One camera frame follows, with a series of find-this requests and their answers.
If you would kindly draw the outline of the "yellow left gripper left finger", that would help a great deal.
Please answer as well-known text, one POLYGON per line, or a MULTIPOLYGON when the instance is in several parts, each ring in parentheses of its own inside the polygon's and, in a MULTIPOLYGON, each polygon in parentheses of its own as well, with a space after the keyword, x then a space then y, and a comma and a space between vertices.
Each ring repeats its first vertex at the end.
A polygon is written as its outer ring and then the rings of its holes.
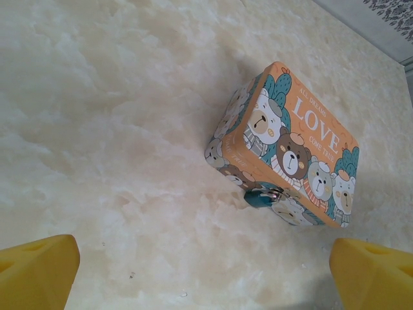
POLYGON ((1 309, 64 309, 79 264, 70 234, 2 249, 1 309))

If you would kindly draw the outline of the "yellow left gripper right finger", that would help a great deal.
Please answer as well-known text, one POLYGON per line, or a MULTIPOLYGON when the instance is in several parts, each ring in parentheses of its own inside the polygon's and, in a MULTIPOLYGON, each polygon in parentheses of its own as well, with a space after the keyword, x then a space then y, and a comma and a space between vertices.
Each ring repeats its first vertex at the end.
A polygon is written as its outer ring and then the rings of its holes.
POLYGON ((338 238, 329 266, 345 309, 412 309, 412 254, 338 238))

